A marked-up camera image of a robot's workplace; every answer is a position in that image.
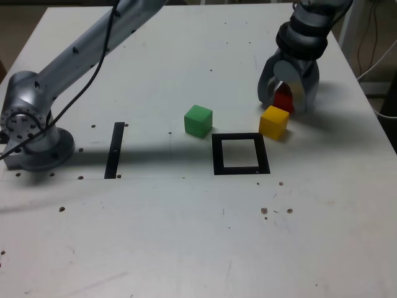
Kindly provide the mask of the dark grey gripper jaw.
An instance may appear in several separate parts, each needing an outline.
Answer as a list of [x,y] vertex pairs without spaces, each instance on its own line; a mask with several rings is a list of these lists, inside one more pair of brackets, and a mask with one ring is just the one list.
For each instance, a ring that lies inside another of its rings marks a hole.
[[274,74],[275,64],[282,59],[281,50],[278,49],[265,63],[259,82],[257,85],[257,95],[264,107],[269,107],[274,103],[274,94],[280,85],[279,80]]

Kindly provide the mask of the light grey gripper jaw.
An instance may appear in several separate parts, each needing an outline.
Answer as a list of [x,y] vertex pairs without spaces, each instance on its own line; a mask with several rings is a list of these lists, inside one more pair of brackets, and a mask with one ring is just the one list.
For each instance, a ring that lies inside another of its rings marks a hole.
[[280,60],[274,65],[274,75],[289,87],[296,113],[313,110],[319,86],[319,69],[315,60]]

